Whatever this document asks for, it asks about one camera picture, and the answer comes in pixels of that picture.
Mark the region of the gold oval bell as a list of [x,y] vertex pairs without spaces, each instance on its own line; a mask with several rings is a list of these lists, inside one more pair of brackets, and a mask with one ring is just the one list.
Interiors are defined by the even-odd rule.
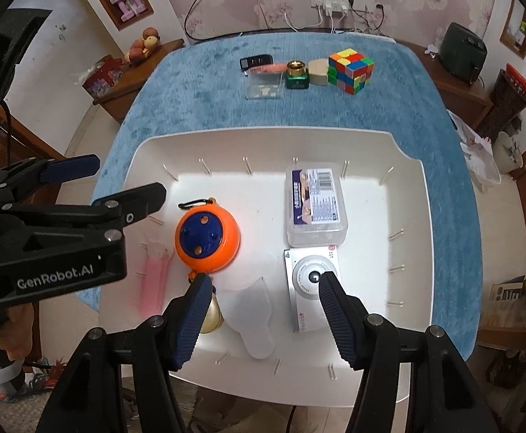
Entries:
[[224,324],[224,317],[221,313],[221,309],[215,293],[212,293],[211,302],[206,312],[200,333],[210,333],[218,329]]

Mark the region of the white foam piece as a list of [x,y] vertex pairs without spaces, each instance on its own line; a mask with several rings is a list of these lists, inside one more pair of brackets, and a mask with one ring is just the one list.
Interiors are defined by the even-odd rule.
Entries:
[[247,353],[257,360],[270,357],[275,350],[270,330],[273,305],[264,279],[242,290],[221,292],[218,302],[225,322],[239,333]]

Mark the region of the clear labelled plastic case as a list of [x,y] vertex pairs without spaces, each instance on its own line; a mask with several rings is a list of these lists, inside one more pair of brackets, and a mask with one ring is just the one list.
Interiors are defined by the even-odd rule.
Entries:
[[286,240],[290,247],[341,245],[348,218],[334,162],[301,162],[286,170]]

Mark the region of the orange round tape measure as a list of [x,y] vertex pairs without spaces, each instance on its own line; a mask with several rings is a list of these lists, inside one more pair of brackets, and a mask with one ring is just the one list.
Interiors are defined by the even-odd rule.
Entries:
[[189,267],[189,281],[227,267],[240,247],[238,222],[213,197],[178,204],[184,215],[175,231],[175,249]]

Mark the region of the white plastic tray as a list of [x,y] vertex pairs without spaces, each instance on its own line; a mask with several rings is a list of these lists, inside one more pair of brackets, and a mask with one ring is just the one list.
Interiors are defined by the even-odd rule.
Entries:
[[348,230],[338,249],[339,280],[371,313],[422,331],[432,319],[434,256],[423,164],[388,133],[278,127],[210,130],[155,137],[136,150],[124,185],[161,183],[167,199],[125,232],[128,275],[102,289],[100,321],[110,332],[142,321],[146,247],[174,246],[181,204],[213,197],[240,228],[238,255],[213,277],[223,309],[263,283],[271,314],[250,336],[269,334],[262,360],[229,324],[203,334],[179,372],[191,383],[264,402],[349,408],[361,376],[344,362],[328,328],[298,333],[290,311],[283,254],[286,174],[295,165],[330,163],[340,181]]

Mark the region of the red gift box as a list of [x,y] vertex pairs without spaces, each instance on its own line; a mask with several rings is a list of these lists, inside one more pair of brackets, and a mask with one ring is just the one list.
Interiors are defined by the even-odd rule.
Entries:
[[98,100],[119,82],[124,74],[123,67],[122,59],[106,55],[86,71],[80,84],[94,100]]

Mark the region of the artificial fruit pile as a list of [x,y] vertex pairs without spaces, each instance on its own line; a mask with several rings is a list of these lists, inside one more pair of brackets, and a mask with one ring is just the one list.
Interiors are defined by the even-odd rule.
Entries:
[[135,66],[147,60],[160,47],[160,35],[154,27],[147,27],[142,37],[135,40],[124,55],[124,61]]

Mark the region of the clear plastic box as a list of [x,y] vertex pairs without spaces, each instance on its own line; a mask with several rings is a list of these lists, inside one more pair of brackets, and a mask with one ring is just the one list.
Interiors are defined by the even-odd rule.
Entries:
[[283,96],[283,73],[249,73],[246,79],[248,100],[274,100]]

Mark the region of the black car key fob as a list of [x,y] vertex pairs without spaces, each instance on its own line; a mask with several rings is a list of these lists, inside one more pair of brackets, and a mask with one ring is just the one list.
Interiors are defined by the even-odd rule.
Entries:
[[268,66],[274,62],[273,57],[270,54],[260,54],[256,56],[250,56],[241,58],[239,60],[240,70],[245,73],[249,69],[254,69],[259,66]]

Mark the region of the pink tube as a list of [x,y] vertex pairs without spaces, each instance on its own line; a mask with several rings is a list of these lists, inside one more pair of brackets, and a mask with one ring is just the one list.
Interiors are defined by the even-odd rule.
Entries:
[[287,69],[286,63],[281,64],[269,64],[264,66],[253,66],[251,69],[248,69],[249,74],[255,73],[285,73]]

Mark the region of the multicolour puzzle cube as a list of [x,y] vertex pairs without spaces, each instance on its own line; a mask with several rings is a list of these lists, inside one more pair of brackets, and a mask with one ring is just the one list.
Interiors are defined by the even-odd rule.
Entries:
[[360,52],[347,48],[327,59],[327,81],[350,95],[356,95],[370,84],[375,63]]

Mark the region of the beige faceted block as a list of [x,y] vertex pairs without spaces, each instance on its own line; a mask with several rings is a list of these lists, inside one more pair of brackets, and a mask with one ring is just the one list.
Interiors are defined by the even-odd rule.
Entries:
[[328,60],[315,59],[308,62],[307,69],[311,84],[326,86],[328,84]]

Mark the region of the dark wicker basket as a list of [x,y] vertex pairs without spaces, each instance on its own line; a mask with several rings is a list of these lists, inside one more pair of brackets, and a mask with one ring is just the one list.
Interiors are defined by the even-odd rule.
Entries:
[[482,138],[495,142],[502,131],[526,109],[526,78],[510,64],[499,70],[490,94],[492,106],[476,128]]

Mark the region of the dark green appliance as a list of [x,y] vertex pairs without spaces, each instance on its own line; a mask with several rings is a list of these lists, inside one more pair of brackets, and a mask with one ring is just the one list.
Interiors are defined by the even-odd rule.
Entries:
[[478,35],[467,27],[452,22],[445,33],[438,56],[440,64],[448,73],[472,85],[481,73],[488,49]]

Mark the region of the white wall power strip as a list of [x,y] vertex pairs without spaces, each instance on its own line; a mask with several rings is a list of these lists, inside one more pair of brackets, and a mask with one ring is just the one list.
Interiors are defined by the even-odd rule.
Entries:
[[372,13],[377,3],[375,0],[310,0],[312,8],[326,9],[331,13],[342,13],[355,10],[360,13]]

